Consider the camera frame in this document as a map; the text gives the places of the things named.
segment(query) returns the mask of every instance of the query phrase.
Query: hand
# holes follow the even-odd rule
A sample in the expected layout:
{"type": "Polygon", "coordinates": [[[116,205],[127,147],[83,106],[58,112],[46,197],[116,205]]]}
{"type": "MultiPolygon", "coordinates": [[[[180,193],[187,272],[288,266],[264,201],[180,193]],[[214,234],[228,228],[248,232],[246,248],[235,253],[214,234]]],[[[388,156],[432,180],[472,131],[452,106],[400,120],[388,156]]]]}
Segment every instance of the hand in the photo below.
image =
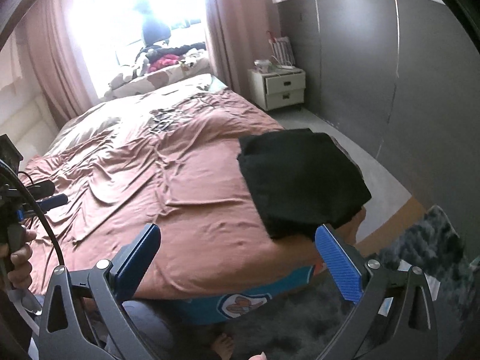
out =
{"type": "MultiPolygon", "coordinates": [[[[33,241],[37,238],[37,233],[34,230],[25,231],[25,242],[33,241]]],[[[0,245],[0,258],[8,256],[8,245],[0,245]]],[[[32,264],[28,260],[32,257],[32,249],[30,245],[25,244],[15,253],[12,253],[10,258],[13,263],[14,270],[8,273],[8,279],[15,288],[26,290],[32,284],[32,264]]],[[[3,288],[2,278],[0,278],[0,288],[3,288]]]]}

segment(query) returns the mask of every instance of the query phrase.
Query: pink bedsheet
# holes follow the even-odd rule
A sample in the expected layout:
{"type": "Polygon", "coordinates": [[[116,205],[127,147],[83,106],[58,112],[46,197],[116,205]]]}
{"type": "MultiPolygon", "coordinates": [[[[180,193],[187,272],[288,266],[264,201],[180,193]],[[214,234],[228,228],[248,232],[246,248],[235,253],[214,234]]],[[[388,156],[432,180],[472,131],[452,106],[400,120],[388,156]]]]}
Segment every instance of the pink bedsheet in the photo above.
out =
{"type": "MultiPolygon", "coordinates": [[[[161,95],[147,96],[160,108],[161,95]]],[[[280,125],[230,90],[195,95],[165,113],[173,121],[166,131],[150,132],[146,118],[28,164],[35,180],[49,178],[69,197],[47,215],[69,270],[111,259],[148,222],[160,226],[162,243],[139,298],[238,293],[318,262],[310,240],[268,237],[237,163],[238,137],[280,125]]],[[[341,233],[353,240],[363,217],[341,233]]],[[[43,294],[58,261],[38,220],[33,227],[31,290],[43,294]]]]}

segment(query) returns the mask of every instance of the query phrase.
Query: cable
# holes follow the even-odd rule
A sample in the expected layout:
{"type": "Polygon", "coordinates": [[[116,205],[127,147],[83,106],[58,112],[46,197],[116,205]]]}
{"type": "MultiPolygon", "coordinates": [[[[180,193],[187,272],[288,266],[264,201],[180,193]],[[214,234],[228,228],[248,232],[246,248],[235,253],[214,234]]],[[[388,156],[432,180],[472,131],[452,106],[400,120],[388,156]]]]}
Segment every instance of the cable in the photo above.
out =
{"type": "Polygon", "coordinates": [[[33,179],[31,178],[31,176],[27,172],[19,170],[18,173],[27,176],[30,179],[30,182],[32,183],[32,185],[35,185],[35,183],[33,182],[33,179]]]}
{"type": "Polygon", "coordinates": [[[46,233],[50,237],[50,240],[52,241],[53,249],[55,249],[55,252],[57,254],[58,258],[58,264],[61,266],[65,265],[65,260],[63,259],[63,254],[62,250],[60,249],[60,245],[55,238],[55,234],[53,234],[53,230],[50,227],[50,224],[48,223],[47,219],[45,218],[45,214],[43,213],[42,209],[38,205],[37,201],[34,199],[32,194],[28,191],[25,185],[20,181],[18,176],[12,171],[7,164],[5,164],[2,160],[0,160],[0,174],[2,174],[7,180],[9,180],[13,186],[15,187],[18,192],[20,192],[23,197],[25,198],[26,202],[30,204],[32,207],[33,211],[37,215],[38,219],[40,220],[40,223],[42,226],[45,228],[46,233]]]}

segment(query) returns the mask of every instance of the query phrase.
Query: drawer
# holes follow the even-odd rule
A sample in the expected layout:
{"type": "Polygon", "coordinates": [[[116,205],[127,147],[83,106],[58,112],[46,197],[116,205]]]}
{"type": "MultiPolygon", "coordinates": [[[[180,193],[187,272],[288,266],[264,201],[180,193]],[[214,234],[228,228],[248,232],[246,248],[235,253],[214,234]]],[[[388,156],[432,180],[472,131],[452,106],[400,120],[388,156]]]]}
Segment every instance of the drawer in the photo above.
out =
{"type": "Polygon", "coordinates": [[[286,74],[265,79],[267,94],[295,91],[305,88],[305,72],[298,74],[286,74]]]}
{"type": "Polygon", "coordinates": [[[286,107],[287,105],[300,104],[303,103],[303,89],[268,94],[265,100],[267,111],[275,108],[286,107]]]}

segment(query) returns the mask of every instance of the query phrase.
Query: gray floor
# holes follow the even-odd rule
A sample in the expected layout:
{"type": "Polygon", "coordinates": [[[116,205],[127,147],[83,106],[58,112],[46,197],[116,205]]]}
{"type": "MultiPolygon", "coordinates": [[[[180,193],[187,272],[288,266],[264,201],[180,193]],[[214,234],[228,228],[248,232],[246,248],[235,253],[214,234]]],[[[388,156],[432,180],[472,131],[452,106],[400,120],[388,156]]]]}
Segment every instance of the gray floor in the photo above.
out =
{"type": "Polygon", "coordinates": [[[284,108],[270,112],[270,116],[284,128],[310,128],[313,132],[325,132],[335,137],[358,164],[372,199],[365,205],[367,217],[358,229],[357,242],[383,225],[411,197],[371,155],[310,111],[304,108],[284,108]]]}

